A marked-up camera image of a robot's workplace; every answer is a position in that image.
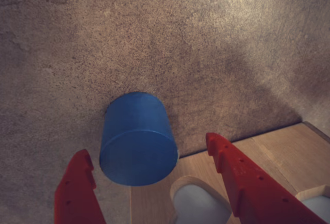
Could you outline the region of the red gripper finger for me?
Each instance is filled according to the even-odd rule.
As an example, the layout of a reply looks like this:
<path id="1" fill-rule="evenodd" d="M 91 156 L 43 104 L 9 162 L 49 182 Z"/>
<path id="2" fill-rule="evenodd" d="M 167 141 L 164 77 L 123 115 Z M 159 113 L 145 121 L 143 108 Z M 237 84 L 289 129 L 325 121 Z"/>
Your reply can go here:
<path id="1" fill-rule="evenodd" d="M 54 223 L 105 223 L 86 149 L 71 158 L 54 194 Z"/>
<path id="2" fill-rule="evenodd" d="M 241 223 L 325 222 L 226 138 L 207 133 L 206 145 Z"/>

